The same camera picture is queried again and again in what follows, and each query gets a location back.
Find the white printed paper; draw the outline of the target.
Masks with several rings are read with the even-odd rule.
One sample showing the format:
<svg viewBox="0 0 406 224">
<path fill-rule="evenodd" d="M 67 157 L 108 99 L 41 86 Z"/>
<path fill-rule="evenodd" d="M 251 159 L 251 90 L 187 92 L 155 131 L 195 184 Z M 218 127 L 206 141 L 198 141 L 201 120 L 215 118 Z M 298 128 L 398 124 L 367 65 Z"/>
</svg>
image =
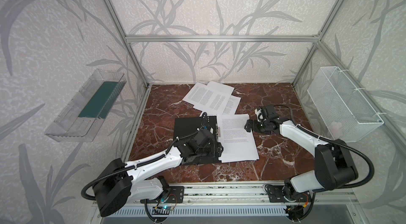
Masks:
<svg viewBox="0 0 406 224">
<path fill-rule="evenodd" d="M 219 142 L 224 151 L 219 160 L 222 163 L 257 161 L 259 154 L 253 133 L 248 133 L 244 126 L 248 114 L 218 115 L 217 124 L 221 131 Z"/>
<path fill-rule="evenodd" d="M 237 108 L 240 104 L 241 101 L 241 97 L 236 97 L 236 96 L 230 96 L 229 101 L 223 111 L 223 113 L 221 115 L 234 115 L 237 111 Z M 197 106 L 193 106 L 194 109 L 197 109 L 199 111 L 201 111 L 201 115 L 203 114 L 203 110 L 202 108 L 199 108 Z M 216 115 L 220 115 L 220 114 L 211 114 L 209 112 L 207 112 L 208 116 L 216 116 Z"/>
<path fill-rule="evenodd" d="M 213 90 L 203 83 L 196 83 L 182 99 L 194 106 L 202 108 L 204 112 L 222 114 L 231 95 Z"/>
</svg>

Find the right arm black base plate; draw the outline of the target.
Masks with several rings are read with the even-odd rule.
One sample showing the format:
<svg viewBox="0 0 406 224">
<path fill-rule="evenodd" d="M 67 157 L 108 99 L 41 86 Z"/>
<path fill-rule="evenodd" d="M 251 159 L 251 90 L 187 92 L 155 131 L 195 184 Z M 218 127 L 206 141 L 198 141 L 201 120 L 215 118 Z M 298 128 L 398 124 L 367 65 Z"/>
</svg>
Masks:
<svg viewBox="0 0 406 224">
<path fill-rule="evenodd" d="M 271 203 L 298 203 L 307 204 L 310 201 L 309 195 L 307 193 L 299 193 L 289 186 L 275 186 L 271 184 L 266 184 L 265 192 Z"/>
</svg>

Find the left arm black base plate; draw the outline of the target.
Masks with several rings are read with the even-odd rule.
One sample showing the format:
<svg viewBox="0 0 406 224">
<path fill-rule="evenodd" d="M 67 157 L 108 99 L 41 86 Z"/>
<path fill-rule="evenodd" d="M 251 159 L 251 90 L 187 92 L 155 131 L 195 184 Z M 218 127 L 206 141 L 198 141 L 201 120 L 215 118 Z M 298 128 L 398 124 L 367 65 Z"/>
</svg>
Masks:
<svg viewBox="0 0 406 224">
<path fill-rule="evenodd" d="M 156 201 L 159 204 L 179 204 L 183 203 L 185 195 L 184 186 L 174 186 L 164 189 L 157 197 Z"/>
</svg>

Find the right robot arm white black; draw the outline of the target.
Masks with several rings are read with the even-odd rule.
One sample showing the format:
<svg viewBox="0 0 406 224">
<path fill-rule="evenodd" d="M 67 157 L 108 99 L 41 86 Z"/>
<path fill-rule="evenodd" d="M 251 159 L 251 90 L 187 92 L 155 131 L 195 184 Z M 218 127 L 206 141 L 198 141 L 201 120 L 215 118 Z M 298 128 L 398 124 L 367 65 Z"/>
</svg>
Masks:
<svg viewBox="0 0 406 224">
<path fill-rule="evenodd" d="M 285 189 L 291 193 L 331 191 L 358 179 L 358 171 L 351 150 L 342 140 L 330 140 L 316 135 L 294 120 L 281 117 L 272 105 L 255 110 L 256 119 L 248 119 L 247 132 L 264 135 L 279 133 L 292 140 L 314 157 L 312 171 L 286 179 Z"/>
</svg>

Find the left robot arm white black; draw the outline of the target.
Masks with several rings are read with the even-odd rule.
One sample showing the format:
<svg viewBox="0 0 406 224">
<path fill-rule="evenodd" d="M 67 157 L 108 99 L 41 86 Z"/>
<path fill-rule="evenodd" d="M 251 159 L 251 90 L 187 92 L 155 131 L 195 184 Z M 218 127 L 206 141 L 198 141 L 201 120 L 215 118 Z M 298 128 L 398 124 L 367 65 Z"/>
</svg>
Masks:
<svg viewBox="0 0 406 224">
<path fill-rule="evenodd" d="M 136 161 L 117 158 L 97 179 L 86 185 L 81 196 L 96 201 L 102 217 L 119 211 L 130 200 L 154 200 L 169 186 L 155 175 L 181 165 L 212 164 L 219 161 L 224 148 L 212 129 L 176 137 L 168 149 Z"/>
</svg>

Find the blue and black file folder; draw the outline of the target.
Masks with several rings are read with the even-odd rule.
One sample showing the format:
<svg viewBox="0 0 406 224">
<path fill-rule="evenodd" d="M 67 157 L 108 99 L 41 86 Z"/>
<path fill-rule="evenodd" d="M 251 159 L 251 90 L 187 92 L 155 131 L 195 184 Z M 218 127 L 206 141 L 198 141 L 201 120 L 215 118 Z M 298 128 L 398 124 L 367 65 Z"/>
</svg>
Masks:
<svg viewBox="0 0 406 224">
<path fill-rule="evenodd" d="M 199 131 L 203 129 L 209 130 L 216 137 L 216 116 L 205 116 L 205 117 L 190 117 L 190 118 L 177 118 L 174 124 L 174 134 L 173 139 L 176 141 L 174 147 L 177 148 L 177 143 L 181 139 L 187 139 L 195 136 Z M 220 163 L 218 157 L 216 157 L 215 163 Z M 203 165 L 203 164 L 181 164 L 181 165 Z"/>
</svg>

